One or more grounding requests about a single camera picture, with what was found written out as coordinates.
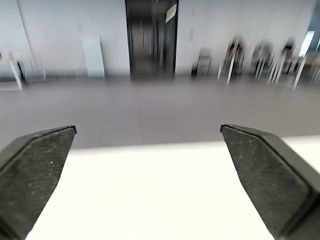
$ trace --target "white table surface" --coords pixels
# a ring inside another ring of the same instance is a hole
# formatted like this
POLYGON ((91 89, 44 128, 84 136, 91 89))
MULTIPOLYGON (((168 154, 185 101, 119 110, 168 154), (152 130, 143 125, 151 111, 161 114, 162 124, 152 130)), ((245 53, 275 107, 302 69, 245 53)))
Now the white table surface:
MULTIPOLYGON (((285 141, 320 172, 320 137, 285 141)), ((226 144, 206 142, 72 150, 27 240, 273 237, 226 144)))

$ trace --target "white table leg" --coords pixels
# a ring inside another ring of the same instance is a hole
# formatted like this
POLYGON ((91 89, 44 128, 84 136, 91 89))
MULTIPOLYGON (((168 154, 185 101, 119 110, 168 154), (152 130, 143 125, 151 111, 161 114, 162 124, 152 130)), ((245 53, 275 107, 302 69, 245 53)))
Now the white table leg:
POLYGON ((230 83, 230 78, 231 78, 232 68, 234 67, 235 57, 236 57, 236 55, 234 54, 234 55, 232 56, 232 59, 231 59, 231 64, 230 64, 230 69, 229 69, 229 74, 228 74, 228 79, 227 79, 227 82, 226 82, 227 85, 229 85, 229 83, 230 83))
POLYGON ((293 84, 293 89, 296 89, 296 87, 297 87, 297 84, 298 84, 298 81, 299 81, 299 79, 300 79, 302 70, 303 70, 303 68, 304 68, 304 66, 305 66, 306 60, 307 60, 307 57, 304 57, 303 60, 302 60, 302 62, 301 62, 299 71, 298 71, 298 73, 297 73, 297 75, 296 75, 296 78, 295 78, 295 81, 294 81, 294 84, 293 84))
POLYGON ((22 82, 21 82, 20 76, 19 76, 19 74, 18 74, 18 72, 17 72, 12 60, 10 60, 10 66, 11 66, 11 69, 12 69, 16 84, 18 85, 20 91, 22 91, 22 82))

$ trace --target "textured rubber pad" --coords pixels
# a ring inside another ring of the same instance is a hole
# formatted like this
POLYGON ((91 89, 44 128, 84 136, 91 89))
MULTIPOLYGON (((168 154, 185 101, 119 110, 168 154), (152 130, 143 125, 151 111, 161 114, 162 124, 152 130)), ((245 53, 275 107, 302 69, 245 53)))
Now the textured rubber pad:
POLYGON ((55 190, 76 129, 20 137, 0 153, 0 240, 25 239, 55 190))
POLYGON ((319 175, 276 135, 234 125, 223 125, 221 132, 239 180, 267 229, 276 239, 289 236, 319 196, 295 166, 303 164, 318 180, 319 175))

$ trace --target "table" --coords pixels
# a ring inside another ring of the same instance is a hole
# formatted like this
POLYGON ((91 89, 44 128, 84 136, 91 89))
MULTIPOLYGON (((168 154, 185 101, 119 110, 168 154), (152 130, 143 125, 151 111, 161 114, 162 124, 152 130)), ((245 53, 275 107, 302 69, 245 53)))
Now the table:
MULTIPOLYGON (((320 136, 285 141, 320 172, 320 136)), ((224 142, 72 150, 27 240, 273 240, 224 142)))

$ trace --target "window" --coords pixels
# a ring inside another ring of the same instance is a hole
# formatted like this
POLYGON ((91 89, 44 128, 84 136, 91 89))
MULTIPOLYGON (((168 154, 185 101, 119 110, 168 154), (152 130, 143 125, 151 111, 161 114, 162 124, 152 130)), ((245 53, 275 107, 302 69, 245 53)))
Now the window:
POLYGON ((306 55, 314 35, 315 35, 315 31, 308 31, 306 33, 305 38, 302 43, 302 46, 301 46, 301 50, 299 52, 299 57, 304 57, 306 55))

